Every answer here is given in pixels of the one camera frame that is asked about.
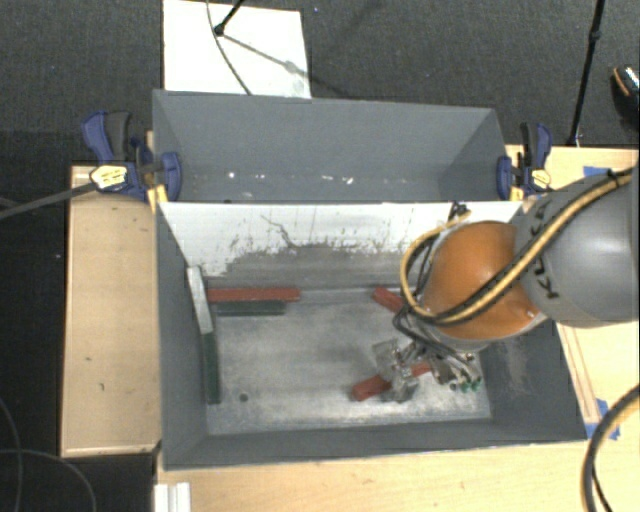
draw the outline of red block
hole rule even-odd
[[[404,306],[404,300],[399,295],[390,292],[386,288],[376,288],[371,296],[381,306],[384,306],[392,313],[397,313]]]
[[[420,377],[431,371],[429,365],[425,362],[416,363],[411,367],[411,373],[414,377]],[[358,402],[362,402],[367,398],[379,395],[391,389],[391,383],[384,380],[380,375],[374,375],[370,379],[358,382],[351,388],[351,395]]]
[[[209,302],[297,302],[298,288],[208,288]]]

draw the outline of wire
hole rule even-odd
[[[17,451],[18,450],[0,450],[0,455],[12,454],[12,453],[16,453]],[[87,490],[89,499],[91,500],[91,510],[93,512],[97,512],[98,505],[97,505],[95,492],[93,491],[93,487],[91,487],[91,484],[89,483],[89,480],[87,480],[87,477],[82,474],[82,471],[80,471],[76,466],[71,464],[71,462],[64,460],[62,457],[51,455],[50,453],[41,452],[38,450],[29,450],[29,449],[23,448],[21,452],[25,455],[31,455],[33,457],[40,457],[43,459],[47,459],[47,460],[56,462],[58,464],[62,464],[62,466],[66,467],[69,471],[71,471],[74,475],[76,475],[78,479],[82,482],[82,484],[84,485],[84,488]]]
[[[207,7],[207,19],[209,20],[209,28],[211,29],[211,35],[213,36],[213,40],[215,41],[216,46],[218,47],[218,51],[220,52],[220,55],[222,56],[222,58],[224,59],[225,63],[227,64],[227,67],[229,68],[229,71],[231,71],[231,74],[233,74],[233,76],[235,77],[236,81],[240,84],[240,87],[242,87],[242,89],[247,94],[247,96],[253,96],[253,94],[251,93],[251,91],[247,87],[247,84],[244,83],[244,81],[242,80],[242,78],[240,77],[238,72],[236,71],[236,68],[233,66],[233,64],[229,60],[229,57],[227,56],[227,53],[224,51],[224,48],[222,47],[222,44],[220,44],[220,40],[218,39],[218,35],[215,32],[215,27],[213,26],[213,20],[211,19],[211,11],[210,11],[210,8],[209,8],[209,0],[205,0],[205,2],[206,2],[206,7]]]
[[[18,435],[18,429],[16,428],[16,423],[13,421],[13,417],[9,412],[7,405],[4,403],[4,400],[0,398],[0,409],[4,413],[7,418],[7,424],[9,425],[9,430],[11,430],[11,436],[13,437],[13,444],[16,447],[16,460],[18,462],[18,485],[16,487],[16,503],[13,507],[15,512],[20,510],[20,502],[22,501],[22,485],[24,481],[24,461],[22,458],[22,445],[20,444],[20,436]]]
[[[417,341],[417,342],[423,344],[424,346],[428,347],[433,352],[435,352],[436,354],[442,356],[443,358],[451,357],[451,358],[455,359],[456,361],[458,361],[459,363],[461,363],[462,365],[464,365],[465,367],[469,366],[469,362],[466,361],[463,357],[461,357],[454,349],[452,349],[448,345],[445,345],[444,343],[441,343],[441,342],[437,341],[433,337],[426,336],[425,334],[420,334],[420,333],[416,332],[415,330],[411,329],[410,327],[407,327],[407,326],[403,325],[403,323],[402,323],[403,321],[407,321],[408,322],[408,320],[409,320],[409,318],[408,318],[409,312],[410,312],[409,306],[405,305],[393,317],[393,326],[399,332],[401,332],[405,336],[408,336],[409,338],[413,339],[414,341]]]
[[[87,480],[87,477],[84,476],[82,474],[82,472],[77,467],[75,467],[73,464],[71,464],[70,462],[64,460],[61,457],[58,457],[56,455],[51,455],[50,453],[41,452],[41,451],[38,451],[38,450],[29,450],[29,449],[22,448],[22,444],[20,443],[20,436],[18,435],[18,429],[16,427],[16,423],[13,420],[13,417],[11,416],[11,413],[9,412],[9,409],[7,408],[7,406],[4,403],[4,401],[2,400],[2,398],[0,398],[0,409],[2,409],[5,417],[7,418],[7,423],[9,425],[9,429],[11,430],[11,435],[13,437],[13,442],[14,442],[14,445],[15,445],[14,449],[0,450],[0,455],[15,454],[16,455],[16,459],[18,461],[18,485],[17,485],[17,489],[16,489],[15,505],[14,505],[14,508],[13,508],[14,511],[15,512],[19,512],[20,505],[22,504],[22,490],[23,490],[23,487],[24,487],[24,459],[23,459],[23,456],[24,455],[31,455],[33,457],[40,457],[40,458],[43,458],[43,459],[51,460],[51,461],[57,462],[59,464],[62,464],[64,467],[69,469],[73,474],[75,474],[78,477],[78,479],[82,482],[83,486],[87,490],[87,493],[89,494],[89,498],[91,499],[91,510],[93,512],[97,512],[98,505],[97,505],[97,501],[96,501],[96,495],[93,492],[93,488],[91,487],[91,484]]]
[[[572,202],[564,206],[551,219],[551,221],[540,229],[540,232],[531,238],[529,242],[515,255],[513,260],[498,272],[492,279],[485,283],[477,292],[475,292],[467,300],[447,311],[434,314],[427,309],[421,307],[416,299],[412,296],[408,283],[408,272],[413,263],[413,255],[419,250],[421,244],[434,235],[439,235],[445,229],[453,224],[460,222],[468,215],[468,212],[462,216],[449,221],[442,228],[429,231],[414,241],[409,249],[405,252],[400,265],[400,287],[402,295],[409,303],[412,310],[425,322],[432,325],[454,325],[466,322],[482,314],[493,304],[495,304],[502,295],[514,284],[534,261],[543,249],[545,249],[554,239],[555,236],[578,214],[581,210],[600,199],[604,195],[613,192],[617,188],[628,184],[631,181],[631,171],[624,171],[618,174],[611,173],[605,180],[601,180],[593,187],[587,189],[584,193],[574,199]]]
[[[0,220],[8,219],[9,217],[13,217],[14,215],[18,215],[20,213],[36,210],[37,208],[42,208],[43,206],[59,203],[61,201],[67,201],[82,194],[92,192],[95,189],[96,187],[93,183],[87,183],[85,185],[80,185],[79,187],[75,187],[69,190],[63,190],[62,192],[58,192],[57,194],[53,194],[51,196],[36,199],[35,201],[18,204],[17,206],[13,206],[7,210],[0,211]]]
[[[640,403],[640,385],[628,391],[618,402],[605,414],[600,424],[596,427],[591,441],[589,442],[589,448],[584,458],[584,464],[582,466],[582,497],[584,498],[585,506],[588,512],[597,512],[595,500],[593,498],[593,483],[597,482],[595,473],[595,458],[600,449],[600,445],[607,438],[611,429],[622,423],[627,415],[632,411],[632,407],[638,407]],[[598,494],[604,498],[602,489],[598,490]],[[609,503],[606,499],[603,500],[603,505],[607,507],[607,510],[611,510]]]

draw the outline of black carpet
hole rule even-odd
[[[488,106],[496,109],[506,142],[519,142],[518,126],[526,120],[546,124],[556,143],[563,143],[595,2],[249,0],[247,5],[302,11],[313,96]],[[72,161],[91,158],[79,133],[90,112],[128,110],[133,132],[151,128],[150,91],[162,86],[162,4],[0,0],[0,12],[0,197],[26,201],[61,190]],[[614,66],[638,65],[638,19],[636,0],[605,7],[581,124],[584,144],[638,143],[637,115],[629,118],[619,99],[613,101],[610,81]],[[56,453],[63,206],[0,223],[0,283],[0,397],[15,417],[23,446]],[[11,438],[0,418],[0,450],[7,448]],[[15,475],[6,460],[0,460],[2,510],[10,506]],[[81,501],[70,506],[65,499],[82,500],[82,489],[63,480],[57,466],[26,464],[31,501],[25,498],[25,510],[40,509],[37,504],[45,501],[38,500],[46,495],[58,497],[46,502],[46,510],[81,510]],[[149,456],[86,461],[81,468],[101,496],[100,510],[149,508]]]

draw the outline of blue clamp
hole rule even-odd
[[[544,168],[553,146],[551,132],[541,123],[522,123],[520,129],[524,151],[518,153],[518,165],[514,167],[508,156],[498,159],[496,187],[500,199],[510,199],[514,189],[522,197],[551,190],[551,180]]]
[[[182,187],[182,167],[177,153],[163,153],[160,162],[155,163],[153,153],[144,142],[128,139],[130,118],[128,112],[100,110],[82,122],[84,142],[100,164],[91,173],[91,180],[100,192],[124,194],[146,202],[150,186],[145,183],[144,174],[163,173],[167,197],[176,201]],[[129,147],[135,152],[135,162],[129,158]]]

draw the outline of white panel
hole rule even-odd
[[[516,202],[469,203],[469,222],[507,222],[519,206]],[[450,204],[163,203],[161,208],[188,265],[214,277],[247,254],[275,255],[300,247],[325,246],[366,256],[402,253],[418,236],[446,220]]]
[[[216,25],[231,6],[210,9]],[[311,97],[299,12],[241,7],[225,35],[220,44],[253,94]],[[164,0],[164,73],[170,91],[244,94],[216,46],[204,2]]]

